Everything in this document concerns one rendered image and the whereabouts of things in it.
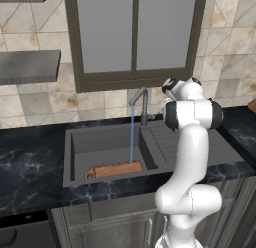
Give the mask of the blue water stream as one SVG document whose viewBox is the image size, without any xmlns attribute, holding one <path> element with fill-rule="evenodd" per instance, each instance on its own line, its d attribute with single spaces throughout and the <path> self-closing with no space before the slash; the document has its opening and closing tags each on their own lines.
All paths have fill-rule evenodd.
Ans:
<svg viewBox="0 0 256 248">
<path fill-rule="evenodd" d="M 130 128 L 130 164 L 134 155 L 134 105 L 131 106 L 131 128 Z"/>
</svg>

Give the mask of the grey sink faucet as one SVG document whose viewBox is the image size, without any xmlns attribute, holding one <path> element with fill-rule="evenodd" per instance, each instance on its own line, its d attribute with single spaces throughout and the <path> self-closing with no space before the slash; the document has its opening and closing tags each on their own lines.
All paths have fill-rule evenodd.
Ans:
<svg viewBox="0 0 256 248">
<path fill-rule="evenodd" d="M 154 120 L 155 116 L 153 114 L 148 114 L 148 89 L 143 87 L 141 88 L 130 100 L 129 105 L 134 106 L 140 97 L 143 97 L 142 100 L 142 112 L 141 112 L 141 125 L 146 126 L 149 120 Z"/>
</svg>

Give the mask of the dark grey sink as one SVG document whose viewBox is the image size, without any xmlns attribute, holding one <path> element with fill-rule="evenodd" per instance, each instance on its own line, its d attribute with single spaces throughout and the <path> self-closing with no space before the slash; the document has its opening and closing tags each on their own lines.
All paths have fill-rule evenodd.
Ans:
<svg viewBox="0 0 256 248">
<path fill-rule="evenodd" d="M 84 178 L 93 166 L 130 161 L 131 124 L 70 129 L 65 136 L 63 185 L 65 187 L 97 183 Z M 143 171 L 129 173 L 129 178 L 174 170 L 179 133 L 163 121 L 142 127 L 134 124 L 134 155 Z"/>
</svg>

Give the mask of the brown wooden cutting board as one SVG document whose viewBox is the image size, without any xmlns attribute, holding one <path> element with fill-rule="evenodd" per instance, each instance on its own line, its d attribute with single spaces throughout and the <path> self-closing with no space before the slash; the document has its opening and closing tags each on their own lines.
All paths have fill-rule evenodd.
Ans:
<svg viewBox="0 0 256 248">
<path fill-rule="evenodd" d="M 143 168 L 139 160 L 133 162 L 119 162 L 93 166 L 84 174 L 84 178 L 102 178 L 142 171 Z"/>
</svg>

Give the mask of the dark framed window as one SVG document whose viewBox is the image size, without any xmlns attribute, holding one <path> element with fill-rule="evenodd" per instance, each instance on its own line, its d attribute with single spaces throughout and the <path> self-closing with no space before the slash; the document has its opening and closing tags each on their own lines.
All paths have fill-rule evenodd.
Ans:
<svg viewBox="0 0 256 248">
<path fill-rule="evenodd" d="M 76 91 L 159 87 L 194 70 L 206 0 L 65 0 Z"/>
</svg>

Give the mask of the grey cupboard door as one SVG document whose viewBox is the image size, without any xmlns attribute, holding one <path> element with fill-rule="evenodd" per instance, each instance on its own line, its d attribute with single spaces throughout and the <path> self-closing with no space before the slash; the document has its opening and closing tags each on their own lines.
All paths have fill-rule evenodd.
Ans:
<svg viewBox="0 0 256 248">
<path fill-rule="evenodd" d="M 256 190 L 256 176 L 212 183 L 223 198 L 221 209 L 198 224 L 195 236 L 203 248 L 243 248 L 250 224 L 245 213 Z"/>
<path fill-rule="evenodd" d="M 148 220 L 153 228 L 147 244 Z M 157 210 L 151 209 L 94 220 L 68 228 L 71 248 L 152 248 Z"/>
</svg>

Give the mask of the black dishwasher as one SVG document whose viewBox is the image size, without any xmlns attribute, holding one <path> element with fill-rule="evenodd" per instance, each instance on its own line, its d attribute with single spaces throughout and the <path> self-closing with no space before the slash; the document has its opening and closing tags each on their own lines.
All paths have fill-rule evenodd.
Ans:
<svg viewBox="0 0 256 248">
<path fill-rule="evenodd" d="M 43 210 L 0 217 L 0 248 L 61 248 L 52 215 Z"/>
</svg>

